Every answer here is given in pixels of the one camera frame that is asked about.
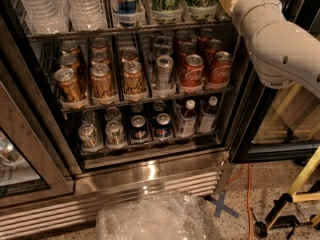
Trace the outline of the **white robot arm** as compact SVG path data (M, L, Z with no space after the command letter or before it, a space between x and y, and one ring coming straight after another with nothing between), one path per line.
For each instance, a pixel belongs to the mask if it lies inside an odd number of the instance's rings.
M261 83L295 83L320 97L320 41L285 19L280 0L219 0L244 38Z

